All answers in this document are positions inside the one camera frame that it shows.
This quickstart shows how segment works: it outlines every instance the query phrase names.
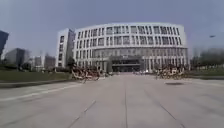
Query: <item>grass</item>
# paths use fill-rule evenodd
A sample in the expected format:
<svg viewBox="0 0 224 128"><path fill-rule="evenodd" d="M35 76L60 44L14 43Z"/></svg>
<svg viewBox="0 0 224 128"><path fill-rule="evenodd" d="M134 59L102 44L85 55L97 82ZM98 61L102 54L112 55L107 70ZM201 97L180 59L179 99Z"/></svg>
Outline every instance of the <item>grass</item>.
<svg viewBox="0 0 224 128"><path fill-rule="evenodd" d="M194 70L190 71L188 74L192 76L224 76L224 68Z"/></svg>
<svg viewBox="0 0 224 128"><path fill-rule="evenodd" d="M18 72L0 70L0 82L35 82L67 79L65 73Z"/></svg>

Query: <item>building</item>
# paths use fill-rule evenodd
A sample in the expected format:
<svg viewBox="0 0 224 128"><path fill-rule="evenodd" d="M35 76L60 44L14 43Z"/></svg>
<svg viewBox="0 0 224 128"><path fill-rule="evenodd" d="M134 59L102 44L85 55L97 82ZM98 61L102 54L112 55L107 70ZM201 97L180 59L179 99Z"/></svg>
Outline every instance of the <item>building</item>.
<svg viewBox="0 0 224 128"><path fill-rule="evenodd" d="M66 34L59 33L58 38L65 39ZM75 35L73 58L82 67L96 65L104 71L131 72L188 64L186 35L181 25L103 24L76 29Z"/></svg>
<svg viewBox="0 0 224 128"><path fill-rule="evenodd" d="M62 30L58 33L56 67L66 67L69 57L73 58L75 33L70 29Z"/></svg>
<svg viewBox="0 0 224 128"><path fill-rule="evenodd" d="M5 54L5 59L17 66L21 66L23 63L29 62L29 58L30 52L21 48L15 48Z"/></svg>
<svg viewBox="0 0 224 128"><path fill-rule="evenodd" d="M3 32L0 30L0 59L6 44L6 41L8 40L9 34L6 32Z"/></svg>
<svg viewBox="0 0 224 128"><path fill-rule="evenodd" d="M55 67L55 57L49 55L36 56L33 58L32 67L37 70L53 69Z"/></svg>

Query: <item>sky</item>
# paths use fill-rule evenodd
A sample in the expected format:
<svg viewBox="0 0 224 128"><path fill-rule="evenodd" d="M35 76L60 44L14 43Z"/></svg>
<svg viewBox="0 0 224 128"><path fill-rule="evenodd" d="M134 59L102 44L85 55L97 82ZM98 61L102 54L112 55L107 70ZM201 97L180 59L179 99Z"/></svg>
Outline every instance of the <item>sky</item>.
<svg viewBox="0 0 224 128"><path fill-rule="evenodd" d="M114 22L168 22L185 27L190 53L224 48L223 0L0 0L4 53L19 47L55 56L57 32Z"/></svg>

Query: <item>pavement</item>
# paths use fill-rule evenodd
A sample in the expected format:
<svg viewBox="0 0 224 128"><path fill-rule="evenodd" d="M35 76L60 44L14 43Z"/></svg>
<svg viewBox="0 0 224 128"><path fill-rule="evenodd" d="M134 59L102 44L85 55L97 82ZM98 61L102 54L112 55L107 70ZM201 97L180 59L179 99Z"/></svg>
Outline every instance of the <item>pavement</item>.
<svg viewBox="0 0 224 128"><path fill-rule="evenodd" d="M223 128L224 81L118 75L0 89L0 128Z"/></svg>

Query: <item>curved building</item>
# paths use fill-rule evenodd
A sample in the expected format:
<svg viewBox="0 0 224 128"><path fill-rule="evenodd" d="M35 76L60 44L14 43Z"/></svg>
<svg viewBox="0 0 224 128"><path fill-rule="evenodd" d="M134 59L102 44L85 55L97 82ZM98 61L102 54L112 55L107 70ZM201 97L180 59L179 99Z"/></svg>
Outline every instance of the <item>curved building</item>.
<svg viewBox="0 0 224 128"><path fill-rule="evenodd" d="M73 58L79 66L131 72L188 64L186 35L181 25L112 23L76 29L74 33ZM59 34L60 41L66 37L62 36Z"/></svg>

